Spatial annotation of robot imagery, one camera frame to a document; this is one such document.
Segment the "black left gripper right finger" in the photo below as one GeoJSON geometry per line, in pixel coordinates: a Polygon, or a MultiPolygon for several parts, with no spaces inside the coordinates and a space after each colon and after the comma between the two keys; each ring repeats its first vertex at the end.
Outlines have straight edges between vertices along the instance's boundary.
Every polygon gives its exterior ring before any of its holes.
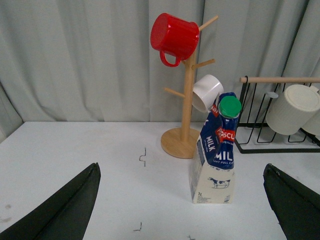
{"type": "Polygon", "coordinates": [[[320,238],[320,195],[272,164],[263,171],[264,190],[288,240],[320,238]]]}

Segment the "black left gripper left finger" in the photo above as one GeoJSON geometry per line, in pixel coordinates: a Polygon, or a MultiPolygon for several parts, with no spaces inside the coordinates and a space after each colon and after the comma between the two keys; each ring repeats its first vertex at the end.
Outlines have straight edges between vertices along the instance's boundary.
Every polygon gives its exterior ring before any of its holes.
{"type": "Polygon", "coordinates": [[[2,240],[82,240],[98,195],[101,171],[92,163],[41,205],[0,233],[2,240]]]}

